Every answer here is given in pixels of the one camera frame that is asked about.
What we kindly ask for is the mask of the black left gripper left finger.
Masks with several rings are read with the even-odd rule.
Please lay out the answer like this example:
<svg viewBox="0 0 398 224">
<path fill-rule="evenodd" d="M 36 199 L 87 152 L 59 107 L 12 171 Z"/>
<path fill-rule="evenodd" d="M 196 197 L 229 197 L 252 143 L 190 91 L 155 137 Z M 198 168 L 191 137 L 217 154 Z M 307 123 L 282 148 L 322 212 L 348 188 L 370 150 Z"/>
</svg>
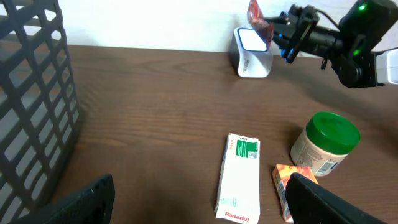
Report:
<svg viewBox="0 0 398 224">
<path fill-rule="evenodd" d="M 82 189 L 12 221 L 12 224 L 109 224 L 115 188 L 105 174 Z"/>
</svg>

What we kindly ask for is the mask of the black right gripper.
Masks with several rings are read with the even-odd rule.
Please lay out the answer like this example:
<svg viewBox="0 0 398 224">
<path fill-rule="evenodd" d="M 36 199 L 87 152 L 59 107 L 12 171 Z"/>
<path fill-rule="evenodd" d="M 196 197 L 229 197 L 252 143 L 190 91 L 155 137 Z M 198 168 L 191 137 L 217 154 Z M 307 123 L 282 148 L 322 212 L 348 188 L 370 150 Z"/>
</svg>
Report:
<svg viewBox="0 0 398 224">
<path fill-rule="evenodd" d="M 277 17 L 264 17 L 272 24 L 272 40 L 279 46 L 281 57 L 292 63 L 299 52 L 330 59 L 339 50 L 339 28 L 335 30 L 319 26 L 320 15 L 325 16 L 334 26 L 337 23 L 324 11 L 307 5 L 293 4 L 288 12 Z"/>
</svg>

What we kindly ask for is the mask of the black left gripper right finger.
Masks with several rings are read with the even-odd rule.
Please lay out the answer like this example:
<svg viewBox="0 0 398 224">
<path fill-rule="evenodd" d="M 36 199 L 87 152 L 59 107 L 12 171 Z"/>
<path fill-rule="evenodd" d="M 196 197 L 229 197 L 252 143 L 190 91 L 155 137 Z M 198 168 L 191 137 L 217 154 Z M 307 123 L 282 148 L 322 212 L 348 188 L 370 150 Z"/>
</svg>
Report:
<svg viewBox="0 0 398 224">
<path fill-rule="evenodd" d="M 290 176 L 285 196 L 295 224 L 384 224 L 299 173 Z"/>
</svg>

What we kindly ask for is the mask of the red snack bag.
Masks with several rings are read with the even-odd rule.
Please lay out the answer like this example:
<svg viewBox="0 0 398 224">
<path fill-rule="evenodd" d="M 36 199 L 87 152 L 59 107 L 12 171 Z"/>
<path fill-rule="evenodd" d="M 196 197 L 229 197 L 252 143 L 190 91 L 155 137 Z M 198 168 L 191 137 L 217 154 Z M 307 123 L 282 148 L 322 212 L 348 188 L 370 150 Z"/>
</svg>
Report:
<svg viewBox="0 0 398 224">
<path fill-rule="evenodd" d="M 247 19 L 251 27 L 255 30 L 258 36 L 265 43 L 266 47 L 269 49 L 274 34 L 274 27 L 264 19 L 263 13 L 256 0 L 249 1 Z"/>
</svg>

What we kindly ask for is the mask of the small orange box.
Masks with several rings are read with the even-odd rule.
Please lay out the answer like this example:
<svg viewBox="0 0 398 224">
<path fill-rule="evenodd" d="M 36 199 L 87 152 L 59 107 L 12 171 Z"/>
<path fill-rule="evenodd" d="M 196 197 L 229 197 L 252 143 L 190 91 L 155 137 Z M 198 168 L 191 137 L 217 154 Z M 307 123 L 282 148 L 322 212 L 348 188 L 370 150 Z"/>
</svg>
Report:
<svg viewBox="0 0 398 224">
<path fill-rule="evenodd" d="M 299 173 L 312 182 L 318 183 L 310 167 L 276 164 L 275 169 L 272 171 L 272 178 L 279 196 L 282 218 L 287 223 L 294 222 L 285 196 L 287 183 L 293 173 Z"/>
</svg>

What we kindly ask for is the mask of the green lid jar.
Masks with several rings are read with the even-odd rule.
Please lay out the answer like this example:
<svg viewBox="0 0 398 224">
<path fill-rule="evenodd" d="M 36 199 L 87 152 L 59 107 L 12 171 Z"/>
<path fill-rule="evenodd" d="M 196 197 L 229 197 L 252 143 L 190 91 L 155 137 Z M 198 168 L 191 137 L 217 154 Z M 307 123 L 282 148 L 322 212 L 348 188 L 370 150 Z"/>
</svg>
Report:
<svg viewBox="0 0 398 224">
<path fill-rule="evenodd" d="M 329 111 L 315 113 L 290 150 L 297 166 L 311 168 L 314 176 L 330 174 L 359 144 L 361 133 L 348 119 Z"/>
</svg>

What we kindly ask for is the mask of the white green carton box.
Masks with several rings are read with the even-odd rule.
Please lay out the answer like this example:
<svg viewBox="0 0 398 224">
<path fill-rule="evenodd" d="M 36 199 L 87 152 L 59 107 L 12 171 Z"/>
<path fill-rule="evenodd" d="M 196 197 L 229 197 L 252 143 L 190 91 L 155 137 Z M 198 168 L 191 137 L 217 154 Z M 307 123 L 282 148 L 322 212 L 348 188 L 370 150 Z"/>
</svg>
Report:
<svg viewBox="0 0 398 224">
<path fill-rule="evenodd" d="M 261 214 L 260 140 L 228 134 L 224 149 L 215 217 L 236 223 L 257 223 Z"/>
</svg>

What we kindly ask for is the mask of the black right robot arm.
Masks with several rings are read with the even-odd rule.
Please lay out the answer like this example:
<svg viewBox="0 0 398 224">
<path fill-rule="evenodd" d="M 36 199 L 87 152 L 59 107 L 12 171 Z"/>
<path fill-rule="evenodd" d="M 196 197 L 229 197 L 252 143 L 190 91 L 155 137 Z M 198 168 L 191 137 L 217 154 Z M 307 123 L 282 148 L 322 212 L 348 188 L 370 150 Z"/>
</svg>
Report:
<svg viewBox="0 0 398 224">
<path fill-rule="evenodd" d="M 319 56 L 321 68 L 331 63 L 340 82 L 348 88 L 377 87 L 386 84 L 377 74 L 373 48 L 397 22 L 397 4 L 391 0 L 359 0 L 335 24 L 336 29 L 318 25 L 322 10 L 292 5 L 278 17 L 267 17 L 273 26 L 273 41 L 281 56 L 292 63 L 299 52 Z"/>
</svg>

